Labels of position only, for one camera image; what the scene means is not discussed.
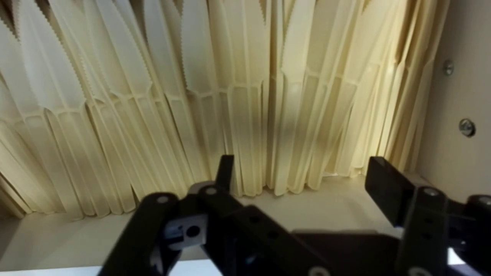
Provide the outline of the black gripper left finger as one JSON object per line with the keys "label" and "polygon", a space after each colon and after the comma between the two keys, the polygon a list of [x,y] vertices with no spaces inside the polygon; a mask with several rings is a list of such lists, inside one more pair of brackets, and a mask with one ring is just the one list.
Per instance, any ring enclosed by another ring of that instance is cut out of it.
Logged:
{"label": "black gripper left finger", "polygon": [[201,248],[224,276],[328,276],[328,264],[255,206],[230,195],[233,158],[184,198],[147,195],[98,276],[170,276],[187,248]]}

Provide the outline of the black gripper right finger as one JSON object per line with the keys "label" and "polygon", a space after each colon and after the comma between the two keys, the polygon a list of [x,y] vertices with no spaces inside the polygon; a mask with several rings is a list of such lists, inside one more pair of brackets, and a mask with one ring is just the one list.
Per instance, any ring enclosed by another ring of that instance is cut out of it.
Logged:
{"label": "black gripper right finger", "polygon": [[482,276],[491,276],[491,202],[465,202],[431,186],[414,186],[382,156],[368,160],[365,190],[393,227],[403,233],[396,256],[399,276],[450,276],[448,250]]}

